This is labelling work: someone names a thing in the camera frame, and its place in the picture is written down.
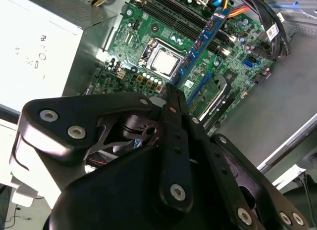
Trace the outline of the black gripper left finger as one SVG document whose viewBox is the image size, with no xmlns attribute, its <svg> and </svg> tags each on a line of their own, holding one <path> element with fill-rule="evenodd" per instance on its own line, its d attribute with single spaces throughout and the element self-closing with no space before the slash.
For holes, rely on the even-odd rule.
<svg viewBox="0 0 317 230">
<path fill-rule="evenodd" d="M 158 97 L 139 92 L 36 99 L 18 122 L 10 164 L 53 210 L 77 179 L 142 146 L 158 146 L 166 122 L 182 125 L 179 89 Z"/>
</svg>

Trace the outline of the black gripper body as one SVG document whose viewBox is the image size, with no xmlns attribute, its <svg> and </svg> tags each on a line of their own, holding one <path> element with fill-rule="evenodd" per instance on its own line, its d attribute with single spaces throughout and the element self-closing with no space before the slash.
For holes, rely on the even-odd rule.
<svg viewBox="0 0 317 230">
<path fill-rule="evenodd" d="M 48 230 L 229 230 L 228 166 L 201 124 L 166 122 L 142 146 L 71 183 Z"/>
</svg>

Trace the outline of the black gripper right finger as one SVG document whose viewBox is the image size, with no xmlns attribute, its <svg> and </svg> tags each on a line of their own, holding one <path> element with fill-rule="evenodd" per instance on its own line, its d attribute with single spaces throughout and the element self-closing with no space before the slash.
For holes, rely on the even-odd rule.
<svg viewBox="0 0 317 230">
<path fill-rule="evenodd" d="M 300 211 L 224 135 L 208 137 L 189 115 L 185 95 L 178 91 L 185 115 L 189 156 L 197 161 L 200 196 L 217 207 L 221 230 L 307 230 Z"/>
</svg>

